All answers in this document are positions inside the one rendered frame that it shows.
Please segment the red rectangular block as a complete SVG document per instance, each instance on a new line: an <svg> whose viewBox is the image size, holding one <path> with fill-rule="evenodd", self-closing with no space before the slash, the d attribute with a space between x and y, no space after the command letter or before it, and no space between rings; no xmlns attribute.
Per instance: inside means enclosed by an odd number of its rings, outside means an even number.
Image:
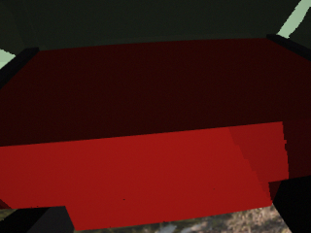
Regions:
<svg viewBox="0 0 311 233"><path fill-rule="evenodd" d="M271 206L311 176L311 50L279 34L23 50L0 69L0 210L75 230Z"/></svg>

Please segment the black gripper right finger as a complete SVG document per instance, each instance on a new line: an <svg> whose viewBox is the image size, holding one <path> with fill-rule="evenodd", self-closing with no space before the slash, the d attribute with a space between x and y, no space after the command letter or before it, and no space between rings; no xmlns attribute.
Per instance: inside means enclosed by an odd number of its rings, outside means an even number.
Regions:
<svg viewBox="0 0 311 233"><path fill-rule="evenodd" d="M281 180L272 205L292 233L311 233L311 176Z"/></svg>

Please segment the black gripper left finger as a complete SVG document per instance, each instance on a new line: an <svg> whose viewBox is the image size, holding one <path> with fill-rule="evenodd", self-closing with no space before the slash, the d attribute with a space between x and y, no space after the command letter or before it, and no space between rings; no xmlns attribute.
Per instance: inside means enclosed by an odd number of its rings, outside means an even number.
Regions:
<svg viewBox="0 0 311 233"><path fill-rule="evenodd" d="M0 220L0 233L74 233L66 206L16 209Z"/></svg>

